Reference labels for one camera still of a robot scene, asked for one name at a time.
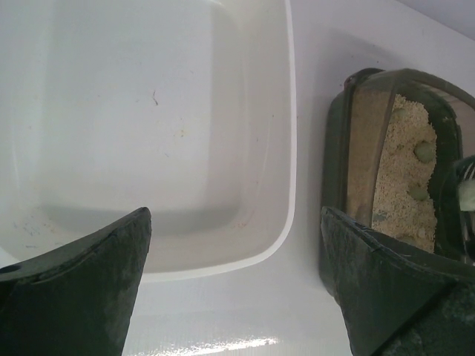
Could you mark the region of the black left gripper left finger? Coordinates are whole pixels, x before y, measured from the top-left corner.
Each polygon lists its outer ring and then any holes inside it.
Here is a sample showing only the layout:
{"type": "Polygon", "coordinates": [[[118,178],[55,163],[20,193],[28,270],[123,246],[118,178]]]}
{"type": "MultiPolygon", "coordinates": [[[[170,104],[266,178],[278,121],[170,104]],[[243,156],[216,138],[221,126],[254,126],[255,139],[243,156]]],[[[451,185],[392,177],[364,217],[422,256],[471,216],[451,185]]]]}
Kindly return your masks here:
{"type": "Polygon", "coordinates": [[[121,355],[150,242],[143,207],[1,268],[1,354],[121,355]]]}

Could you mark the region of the grey-green litter clump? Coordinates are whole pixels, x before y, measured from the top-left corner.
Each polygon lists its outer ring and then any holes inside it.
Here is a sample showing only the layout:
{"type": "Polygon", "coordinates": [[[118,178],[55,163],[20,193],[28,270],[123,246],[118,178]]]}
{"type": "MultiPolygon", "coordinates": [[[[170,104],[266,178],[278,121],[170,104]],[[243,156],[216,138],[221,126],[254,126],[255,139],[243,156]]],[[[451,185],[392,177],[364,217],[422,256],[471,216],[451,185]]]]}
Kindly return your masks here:
{"type": "Polygon", "coordinates": [[[475,180],[464,180],[458,187],[459,208],[461,211],[475,211],[475,180]]]}
{"type": "Polygon", "coordinates": [[[425,201],[429,198],[428,191],[424,187],[419,185],[410,186],[407,193],[412,199],[420,202],[425,201]]]}
{"type": "Polygon", "coordinates": [[[392,111],[390,116],[390,123],[395,123],[403,120],[407,115],[407,109],[405,108],[397,108],[392,111]]]}
{"type": "Polygon", "coordinates": [[[432,162],[436,157],[436,148],[432,142],[419,142],[413,149],[413,152],[418,161],[422,163],[432,162]]]}

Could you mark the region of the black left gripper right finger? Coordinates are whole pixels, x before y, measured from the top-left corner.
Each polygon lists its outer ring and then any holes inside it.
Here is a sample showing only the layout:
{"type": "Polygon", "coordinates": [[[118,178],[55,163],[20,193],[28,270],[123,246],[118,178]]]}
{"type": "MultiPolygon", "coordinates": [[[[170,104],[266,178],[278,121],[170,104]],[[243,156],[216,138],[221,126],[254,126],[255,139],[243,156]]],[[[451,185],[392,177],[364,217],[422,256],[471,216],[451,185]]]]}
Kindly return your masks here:
{"type": "Polygon", "coordinates": [[[354,355],[474,354],[474,267],[336,208],[322,209],[321,231],[354,355]]]}

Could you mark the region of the black litter scoop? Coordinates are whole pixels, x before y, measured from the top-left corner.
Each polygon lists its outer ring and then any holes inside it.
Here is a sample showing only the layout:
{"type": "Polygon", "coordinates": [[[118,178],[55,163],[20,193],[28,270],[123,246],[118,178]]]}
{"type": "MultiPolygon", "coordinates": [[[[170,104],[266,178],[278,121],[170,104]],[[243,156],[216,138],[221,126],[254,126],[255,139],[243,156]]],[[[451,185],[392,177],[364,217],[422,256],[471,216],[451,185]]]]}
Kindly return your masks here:
{"type": "Polygon", "coordinates": [[[462,262],[474,266],[474,155],[452,165],[441,198],[446,240],[462,262]]]}

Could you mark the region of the dark brown litter box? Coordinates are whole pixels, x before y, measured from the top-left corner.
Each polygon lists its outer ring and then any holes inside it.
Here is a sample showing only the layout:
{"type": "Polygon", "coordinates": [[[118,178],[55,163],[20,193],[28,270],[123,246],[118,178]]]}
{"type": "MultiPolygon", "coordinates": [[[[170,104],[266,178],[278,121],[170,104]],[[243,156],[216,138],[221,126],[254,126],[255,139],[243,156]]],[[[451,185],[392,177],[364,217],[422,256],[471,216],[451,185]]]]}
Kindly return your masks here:
{"type": "Polygon", "coordinates": [[[472,94],[419,70],[363,69],[330,105],[321,203],[395,240],[464,263],[446,240],[441,195],[452,165],[472,155],[472,94]],[[390,123],[397,108],[407,115],[390,123]],[[421,141],[435,145],[432,162],[416,158],[421,141]],[[407,191],[413,185],[429,198],[412,199],[407,191]]]}

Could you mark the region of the white plastic tub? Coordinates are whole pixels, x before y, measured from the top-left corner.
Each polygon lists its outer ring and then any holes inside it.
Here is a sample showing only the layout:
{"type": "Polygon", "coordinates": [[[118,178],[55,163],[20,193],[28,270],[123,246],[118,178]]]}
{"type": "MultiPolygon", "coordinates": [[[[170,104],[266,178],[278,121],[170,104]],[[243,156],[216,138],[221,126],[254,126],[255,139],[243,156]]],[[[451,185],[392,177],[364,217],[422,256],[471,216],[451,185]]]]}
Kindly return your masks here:
{"type": "Polygon", "coordinates": [[[288,1],[3,1],[1,264],[140,207],[144,280],[259,263],[296,190],[288,1]]]}

